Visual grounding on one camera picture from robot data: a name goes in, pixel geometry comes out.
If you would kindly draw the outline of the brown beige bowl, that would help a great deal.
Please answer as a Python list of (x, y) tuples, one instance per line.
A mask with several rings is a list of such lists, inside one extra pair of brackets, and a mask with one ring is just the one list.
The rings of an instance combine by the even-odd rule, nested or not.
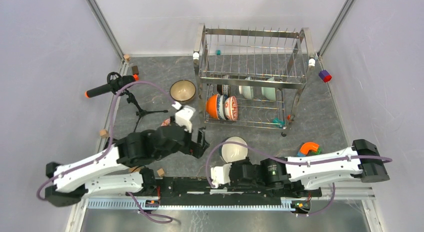
[(193, 82), (183, 79), (172, 84), (169, 89), (169, 94), (180, 104), (188, 104), (194, 99), (196, 90), (196, 86)]

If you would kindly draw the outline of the steel dish rack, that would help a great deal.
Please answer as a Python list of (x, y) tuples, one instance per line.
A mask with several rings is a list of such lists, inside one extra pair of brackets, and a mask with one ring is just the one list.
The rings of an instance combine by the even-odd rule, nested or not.
[[(286, 136), (316, 65), (310, 29), (209, 28), (201, 23), (195, 35), (200, 123), (275, 129)], [(244, 98), (239, 86), (253, 87), (253, 99)], [(262, 87), (275, 88), (276, 101), (265, 98)], [(217, 94), (236, 97), (236, 121), (214, 119), (206, 112), (207, 100)], [(274, 118), (285, 121), (285, 128), (273, 125)]]

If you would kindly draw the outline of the red white patterned bowl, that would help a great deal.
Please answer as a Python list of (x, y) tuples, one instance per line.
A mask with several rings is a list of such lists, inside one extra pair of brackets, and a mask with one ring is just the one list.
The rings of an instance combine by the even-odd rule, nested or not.
[(169, 126), (170, 124), (171, 124), (171, 119), (168, 118), (162, 122), (161, 126)]

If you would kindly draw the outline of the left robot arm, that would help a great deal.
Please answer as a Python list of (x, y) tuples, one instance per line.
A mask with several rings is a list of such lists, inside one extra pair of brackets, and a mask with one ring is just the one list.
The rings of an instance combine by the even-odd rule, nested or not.
[(48, 163), (45, 174), (52, 185), (44, 187), (44, 196), (37, 196), (55, 207), (94, 195), (154, 196), (158, 182), (147, 165), (177, 152), (199, 159), (209, 146), (204, 128), (198, 130), (196, 141), (191, 131), (178, 125), (132, 132), (78, 162)]

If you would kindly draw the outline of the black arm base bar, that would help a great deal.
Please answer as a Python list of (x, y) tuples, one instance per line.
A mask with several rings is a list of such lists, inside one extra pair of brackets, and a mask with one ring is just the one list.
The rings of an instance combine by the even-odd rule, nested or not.
[(163, 177), (143, 184), (137, 196), (158, 197), (164, 206), (276, 206), (281, 199), (321, 197), (321, 189), (308, 191), (299, 182), (283, 188), (222, 185), (211, 188), (205, 177)]

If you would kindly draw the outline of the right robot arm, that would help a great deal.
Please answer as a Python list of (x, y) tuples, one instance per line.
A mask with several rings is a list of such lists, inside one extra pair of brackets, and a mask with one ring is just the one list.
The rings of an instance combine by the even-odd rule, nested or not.
[(227, 183), (267, 190), (285, 189), (295, 196), (317, 190), (322, 185), (345, 179), (378, 183), (390, 179), (385, 165), (391, 158), (380, 155), (377, 146), (356, 139), (344, 149), (306, 157), (268, 156), (259, 164), (248, 158), (228, 165)]

